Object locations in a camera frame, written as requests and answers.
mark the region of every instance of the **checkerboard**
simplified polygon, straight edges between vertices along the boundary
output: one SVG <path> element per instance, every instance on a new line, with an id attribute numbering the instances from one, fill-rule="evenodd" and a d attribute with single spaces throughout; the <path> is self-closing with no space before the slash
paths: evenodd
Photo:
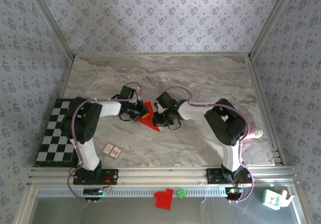
<path id="1" fill-rule="evenodd" d="M 36 164 L 41 167 L 75 167 L 77 153 L 60 130 L 60 122 L 67 113 L 72 99 L 57 99 L 52 110 Z"/>

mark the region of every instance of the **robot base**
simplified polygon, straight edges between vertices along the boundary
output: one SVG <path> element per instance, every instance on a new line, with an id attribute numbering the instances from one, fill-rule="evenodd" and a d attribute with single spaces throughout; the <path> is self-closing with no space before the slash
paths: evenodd
<path id="1" fill-rule="evenodd" d="M 251 183 L 249 172 L 240 166 L 236 171 L 229 171 L 223 165 L 221 168 L 206 169 L 206 177 L 208 184 L 235 184 L 242 177 L 246 183 Z"/>
<path id="2" fill-rule="evenodd" d="M 102 169 L 101 162 L 93 171 L 81 168 L 74 177 L 74 185 L 116 185 L 118 179 L 117 169 Z"/>

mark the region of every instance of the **wall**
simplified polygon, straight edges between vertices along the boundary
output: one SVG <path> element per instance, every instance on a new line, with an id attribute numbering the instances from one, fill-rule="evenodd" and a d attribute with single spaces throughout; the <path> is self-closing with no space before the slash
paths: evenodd
<path id="1" fill-rule="evenodd" d="M 12 223 L 69 64 L 33 0 L 0 0 L 0 223 Z"/>
<path id="2" fill-rule="evenodd" d="M 255 65 L 288 165 L 321 223 L 321 0 L 290 0 Z"/>
<path id="3" fill-rule="evenodd" d="M 74 54 L 249 52 L 275 0 L 46 0 Z"/>

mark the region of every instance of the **red puzzle piece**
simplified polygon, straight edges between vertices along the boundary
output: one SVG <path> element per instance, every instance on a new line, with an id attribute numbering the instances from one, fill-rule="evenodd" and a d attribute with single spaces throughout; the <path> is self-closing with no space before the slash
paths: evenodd
<path id="1" fill-rule="evenodd" d="M 146 125 L 147 127 L 152 128 L 153 130 L 160 132 L 158 127 L 154 127 L 152 125 L 152 118 L 154 118 L 154 110 L 152 110 L 151 102 L 145 102 L 144 104 L 148 107 L 150 115 L 145 119 L 138 120 L 138 122 L 142 123 L 143 125 Z"/>
<path id="2" fill-rule="evenodd" d="M 173 193 L 174 191 L 171 189 L 167 189 L 166 192 L 156 192 L 154 194 L 154 196 L 157 198 L 156 207 L 170 210 L 172 207 Z"/>

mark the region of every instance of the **gray marble surface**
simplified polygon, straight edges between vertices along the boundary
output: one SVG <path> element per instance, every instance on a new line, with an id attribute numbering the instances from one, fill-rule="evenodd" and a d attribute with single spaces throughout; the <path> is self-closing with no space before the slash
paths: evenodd
<path id="1" fill-rule="evenodd" d="M 154 102 L 165 88 L 175 85 L 188 88 L 195 102 L 226 98 L 245 114 L 252 128 L 264 130 L 246 64 L 216 54 L 76 57 L 64 97 L 109 98 L 131 81 L 142 85 L 144 101 Z M 180 89 L 169 93 L 176 100 L 188 97 Z M 117 160 L 102 153 L 108 142 L 123 149 Z M 138 122 L 103 117 L 94 144 L 104 166 L 218 166 L 223 158 L 222 144 L 209 125 L 194 120 L 183 121 L 175 131 L 157 132 Z M 244 141 L 242 157 L 245 164 L 274 164 L 265 135 Z"/>

